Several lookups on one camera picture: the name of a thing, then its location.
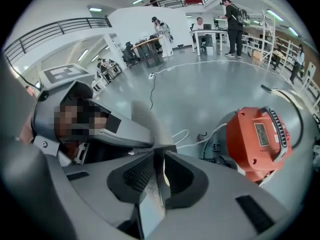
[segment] orange machine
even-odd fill
[[[228,155],[253,182],[279,170],[291,155],[290,134],[270,107],[239,109],[226,125]]]

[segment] device handle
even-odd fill
[[[264,112],[268,113],[268,115],[270,116],[270,118],[274,124],[274,127],[276,129],[276,133],[278,135],[279,144],[280,144],[280,151],[273,160],[275,163],[277,163],[284,157],[284,155],[288,151],[288,143],[287,143],[286,133],[285,133],[284,127],[282,126],[282,123],[281,123],[278,115],[271,107],[265,106],[265,107],[262,107],[260,110],[262,113],[264,113]]]

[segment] shoe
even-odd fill
[[[233,53],[226,53],[224,56],[231,57],[231,58],[235,57],[235,55]]]

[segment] red object on balcony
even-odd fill
[[[196,4],[203,4],[202,0],[184,0],[186,5],[196,5]]]

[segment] brown wall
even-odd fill
[[[244,32],[250,33],[252,34],[254,37],[258,38],[259,35],[262,35],[263,31],[259,30],[259,29],[254,29],[254,28],[244,28],[243,30]],[[318,86],[320,86],[320,57],[319,54],[316,53],[313,49],[311,49],[308,45],[306,45],[305,43],[301,42],[300,39],[294,38],[288,34],[285,34],[283,32],[280,31],[275,31],[275,36],[279,37],[281,39],[287,40],[287,41],[291,41],[292,43],[294,43],[296,46],[299,44],[303,45],[303,49],[304,49],[304,65],[305,65],[305,73],[307,72],[307,68],[309,66],[309,62],[312,62],[314,64],[314,66],[316,67],[314,76],[313,76],[313,80],[316,82],[316,84]]]

